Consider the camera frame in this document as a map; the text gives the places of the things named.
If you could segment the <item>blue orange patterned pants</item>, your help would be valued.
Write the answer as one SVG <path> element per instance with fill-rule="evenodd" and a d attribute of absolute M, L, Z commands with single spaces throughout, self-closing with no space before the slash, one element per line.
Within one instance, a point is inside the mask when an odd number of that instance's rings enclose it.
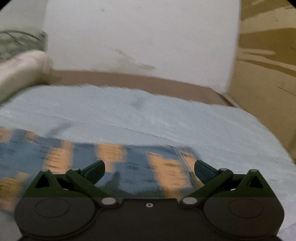
<path fill-rule="evenodd" d="M 97 186 L 113 196 L 180 199 L 203 186 L 187 147 L 74 143 L 1 128 L 1 209 L 12 212 L 41 169 L 64 174 L 97 160 L 105 163 Z"/>

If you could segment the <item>cream rolled comforter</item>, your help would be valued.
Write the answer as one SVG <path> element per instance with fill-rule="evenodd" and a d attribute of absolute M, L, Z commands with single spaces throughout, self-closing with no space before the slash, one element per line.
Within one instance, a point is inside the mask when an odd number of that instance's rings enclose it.
<path fill-rule="evenodd" d="M 30 50 L 1 63 L 1 102 L 15 93 L 46 80 L 53 62 L 46 52 Z"/>

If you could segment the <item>metal ornate headboard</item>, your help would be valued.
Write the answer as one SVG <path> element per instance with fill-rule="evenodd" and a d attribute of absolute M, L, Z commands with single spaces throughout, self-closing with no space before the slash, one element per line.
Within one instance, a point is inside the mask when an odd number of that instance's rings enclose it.
<path fill-rule="evenodd" d="M 31 33 L 17 30 L 1 31 L 1 63 L 15 57 L 18 54 L 31 50 L 46 52 L 47 34 L 43 31 L 35 36 Z"/>

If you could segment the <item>brown wooden bed frame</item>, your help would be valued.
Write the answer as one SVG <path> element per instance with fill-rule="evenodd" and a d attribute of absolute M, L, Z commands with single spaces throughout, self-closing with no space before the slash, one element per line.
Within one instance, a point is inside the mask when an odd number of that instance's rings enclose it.
<path fill-rule="evenodd" d="M 151 94 L 165 95 L 206 104 L 231 106 L 224 96 L 209 87 L 168 79 L 109 72 L 51 70 L 43 77 L 48 85 L 94 85 L 139 89 Z"/>

